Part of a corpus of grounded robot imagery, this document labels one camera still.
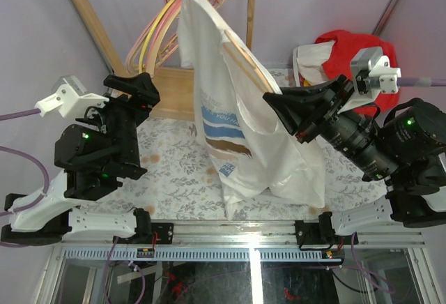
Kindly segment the white t shirt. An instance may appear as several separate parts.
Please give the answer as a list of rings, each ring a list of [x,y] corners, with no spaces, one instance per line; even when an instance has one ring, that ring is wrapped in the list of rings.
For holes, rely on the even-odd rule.
[[[194,71],[197,142],[221,180],[226,209],[262,194],[322,208],[323,149],[315,141],[301,144],[286,131],[263,94],[224,53],[225,29],[259,63],[209,1],[183,0],[177,30],[181,65]]]

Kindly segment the peach plastic hanger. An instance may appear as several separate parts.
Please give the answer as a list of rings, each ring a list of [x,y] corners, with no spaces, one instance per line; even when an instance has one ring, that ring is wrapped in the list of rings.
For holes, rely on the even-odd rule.
[[[243,48],[235,39],[232,32],[224,30],[225,38],[228,40],[222,44],[224,53],[231,59],[232,63],[245,74],[251,83],[262,93],[282,94],[277,85],[272,84],[272,79],[267,77],[252,55]]]

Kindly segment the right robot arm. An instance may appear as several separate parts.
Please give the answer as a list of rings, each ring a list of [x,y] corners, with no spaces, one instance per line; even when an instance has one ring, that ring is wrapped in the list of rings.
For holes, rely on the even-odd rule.
[[[295,223],[299,245],[354,243],[366,227],[400,223],[425,228],[445,223],[445,204],[435,194],[445,186],[445,114],[414,98],[396,106],[383,126],[348,108],[353,81],[339,76],[326,84],[265,93],[287,132],[300,143],[323,138],[363,173],[363,181],[384,181],[380,199],[348,211],[326,211],[316,225]]]

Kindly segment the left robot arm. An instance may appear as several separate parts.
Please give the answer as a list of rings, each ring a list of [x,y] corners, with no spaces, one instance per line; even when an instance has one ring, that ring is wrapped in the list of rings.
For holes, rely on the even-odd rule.
[[[38,101],[34,112],[58,112],[72,119],[54,145],[55,178],[44,176],[30,195],[6,196],[1,243],[9,247],[44,246],[63,241],[116,241],[152,244],[151,218],[142,208],[122,214],[91,213],[83,206],[115,192],[123,180],[140,179],[137,128],[160,101],[148,73],[109,75],[106,87],[118,97],[90,93],[73,75],[61,77],[52,95]]]

